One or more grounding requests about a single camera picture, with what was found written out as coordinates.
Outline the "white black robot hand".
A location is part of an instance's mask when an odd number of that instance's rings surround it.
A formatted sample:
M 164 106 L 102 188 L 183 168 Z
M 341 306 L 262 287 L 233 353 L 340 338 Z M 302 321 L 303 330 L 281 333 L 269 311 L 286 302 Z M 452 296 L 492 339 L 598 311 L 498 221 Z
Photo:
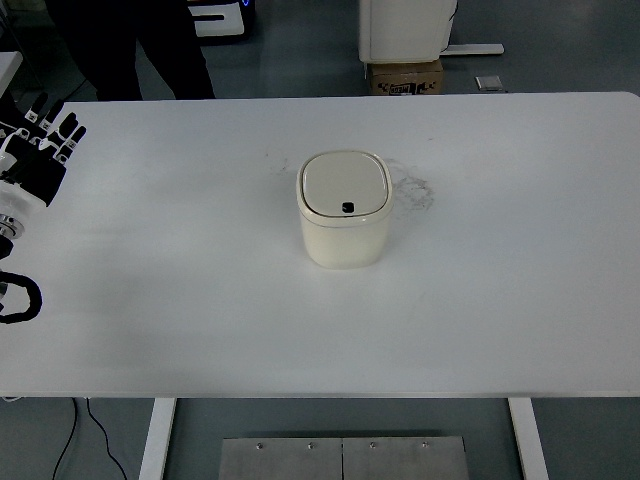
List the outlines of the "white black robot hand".
M 10 134 L 1 146 L 1 211 L 37 212 L 49 207 L 66 174 L 66 163 L 86 134 L 74 112 L 68 113 L 52 131 L 53 121 L 64 101 L 56 100 L 49 111 L 38 118 L 48 100 L 40 93 L 24 118 L 34 123 L 30 139 Z

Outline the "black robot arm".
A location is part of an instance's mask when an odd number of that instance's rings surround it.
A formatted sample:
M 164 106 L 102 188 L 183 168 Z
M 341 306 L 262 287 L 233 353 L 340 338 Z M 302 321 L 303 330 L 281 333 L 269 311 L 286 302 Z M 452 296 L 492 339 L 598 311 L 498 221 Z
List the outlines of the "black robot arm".
M 48 96 L 37 97 L 26 113 L 1 125 L 1 257 L 7 258 L 27 221 L 51 205 L 66 175 L 66 163 L 87 129 L 70 112 L 55 124 L 64 102 L 47 112 Z

